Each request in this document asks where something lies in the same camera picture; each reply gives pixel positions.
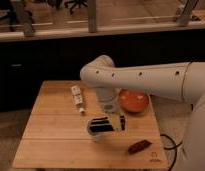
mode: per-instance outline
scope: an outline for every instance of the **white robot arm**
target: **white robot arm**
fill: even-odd
[[[116,88],[140,90],[194,104],[183,139],[178,171],[205,171],[205,62],[115,68],[111,58],[102,55],[85,65],[80,76],[96,90],[103,111],[111,116],[119,111]],[[93,119],[89,126],[107,122],[105,118]],[[113,129],[106,127],[89,131],[124,130],[124,117],[119,117],[119,124],[112,122],[111,125],[115,125]]]

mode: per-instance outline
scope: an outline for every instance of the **red object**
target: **red object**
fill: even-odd
[[[131,113],[142,112],[149,103],[148,95],[139,91],[122,89],[119,97],[122,109]]]

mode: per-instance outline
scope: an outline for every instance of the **cable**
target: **cable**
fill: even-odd
[[[175,141],[168,135],[166,134],[160,134],[161,137],[165,137],[167,139],[169,139],[171,141],[171,143],[173,144],[173,147],[164,147],[165,150],[174,150],[174,159],[168,169],[168,171],[171,171],[173,166],[175,165],[176,163],[176,159],[177,159],[177,148],[182,144],[182,141],[180,141],[179,144],[176,144]]]
[[[182,145],[182,141],[179,142],[176,146],[173,147],[164,147],[165,150],[174,150],[175,148],[178,148],[180,145]]]

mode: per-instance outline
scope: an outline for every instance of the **wooden table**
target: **wooden table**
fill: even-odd
[[[70,87],[81,86],[86,114],[78,113]],[[158,169],[167,161],[152,105],[140,115],[125,114],[126,130],[105,133],[94,142],[87,122],[104,115],[93,89],[80,81],[45,81],[13,161],[14,168]],[[153,144],[130,155],[127,149],[147,139]]]

